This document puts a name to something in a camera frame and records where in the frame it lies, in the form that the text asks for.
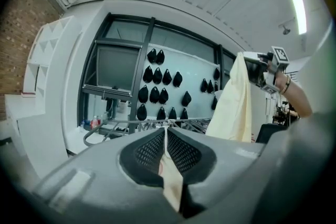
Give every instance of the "window frame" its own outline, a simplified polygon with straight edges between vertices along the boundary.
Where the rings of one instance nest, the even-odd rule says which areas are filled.
[[[117,38],[107,38],[106,33],[109,31],[111,25],[115,20],[125,20],[129,22],[135,22],[135,23],[145,23],[148,24],[147,32],[144,38],[143,42],[139,41],[132,41],[132,40],[124,40],[124,39],[117,39]],[[194,33],[188,29],[185,29],[183,27],[172,25],[170,23],[166,23],[160,20],[156,20],[154,17],[146,18],[146,17],[139,17],[139,16],[132,16],[132,15],[122,15],[122,14],[111,14],[109,13],[105,19],[103,20],[102,24],[100,25],[92,43],[89,48],[88,54],[85,59],[81,79],[80,79],[80,85],[78,89],[78,106],[77,106],[77,124],[80,125],[82,119],[87,118],[87,103],[88,103],[88,93],[101,95],[102,92],[105,97],[110,98],[116,98],[121,100],[128,100],[132,102],[131,106],[131,113],[130,113],[130,120],[136,120],[136,110],[137,110],[137,102],[138,102],[138,91],[140,89],[140,82],[142,79],[142,71],[144,67],[145,58],[147,55],[148,45],[150,43],[154,26],[158,26],[161,28],[164,28],[169,31],[178,32],[181,35],[187,36],[190,39],[194,39],[196,41],[200,41],[205,46],[209,46],[213,48],[214,50],[214,63],[218,64],[220,66],[220,85],[219,89],[223,89],[223,81],[224,76],[227,76],[226,73],[229,72],[229,70],[224,69],[224,57],[223,54],[226,54],[233,60],[236,59],[236,56],[223,48],[221,44],[217,44],[197,33]],[[96,60],[98,59],[98,45],[112,45],[112,46],[126,46],[126,47],[137,47],[139,48],[139,55],[137,64],[135,65],[135,71],[133,75],[133,84],[132,84],[132,90],[130,95],[125,95],[124,92],[121,93],[118,90],[106,90],[101,89],[97,86],[91,86],[87,85],[86,82],[91,79],[95,74],[90,74],[88,77],[87,71],[89,68],[89,64],[91,63],[93,57],[96,57]],[[97,52],[95,55],[92,54],[92,52],[97,49]],[[135,125],[132,126],[130,124],[130,130],[129,133],[134,133],[135,131]]]

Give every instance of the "bracelet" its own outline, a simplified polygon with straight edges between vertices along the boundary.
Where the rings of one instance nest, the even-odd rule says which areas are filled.
[[[284,93],[287,91],[288,86],[290,85],[290,82],[291,82],[290,76],[287,75],[287,82],[286,82],[286,85],[285,85],[285,87],[280,91],[280,94],[281,94],[281,95],[284,94]]]

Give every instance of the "white board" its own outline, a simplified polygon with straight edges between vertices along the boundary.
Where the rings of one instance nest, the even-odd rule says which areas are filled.
[[[180,72],[183,81],[180,87],[176,88],[173,85],[173,80],[168,86],[166,86],[162,82],[160,84],[155,84],[153,81],[150,83],[145,83],[143,79],[141,79],[140,89],[144,85],[147,85],[149,92],[148,101],[145,104],[147,110],[147,119],[152,119],[152,117],[155,117],[156,119],[160,107],[164,107],[167,118],[169,116],[170,110],[172,107],[174,107],[177,118],[179,118],[184,108],[181,104],[181,101],[186,91],[188,91],[192,98],[190,104],[188,107],[186,107],[188,118],[212,118],[214,111],[211,109],[211,105],[215,94],[214,92],[212,94],[207,92],[202,93],[201,83],[203,79],[206,79],[208,83],[211,80],[213,87],[215,88],[215,80],[213,75],[215,69],[219,69],[219,65],[208,62],[197,56],[192,56],[178,50],[155,44],[149,44],[147,54],[153,48],[155,48],[156,53],[159,53],[160,50],[163,50],[165,55],[164,62],[161,65],[158,65],[157,63],[150,63],[146,57],[143,73],[148,66],[151,66],[153,73],[155,72],[156,68],[159,67],[162,76],[164,75],[166,69],[168,69],[172,79],[174,79],[174,76],[177,72]],[[151,90],[155,86],[158,88],[160,93],[163,88],[166,88],[169,95],[169,99],[166,104],[162,105],[159,102],[153,104],[149,101]]]

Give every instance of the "black chair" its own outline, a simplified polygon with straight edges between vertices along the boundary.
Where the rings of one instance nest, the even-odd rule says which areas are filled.
[[[263,124],[260,128],[256,143],[267,144],[271,136],[279,131],[286,130],[287,126],[273,123]]]

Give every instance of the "fluorescent light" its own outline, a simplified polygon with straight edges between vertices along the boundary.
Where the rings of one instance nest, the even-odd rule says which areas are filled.
[[[298,21],[299,35],[307,32],[306,12],[303,0],[293,0],[296,12],[296,20]]]

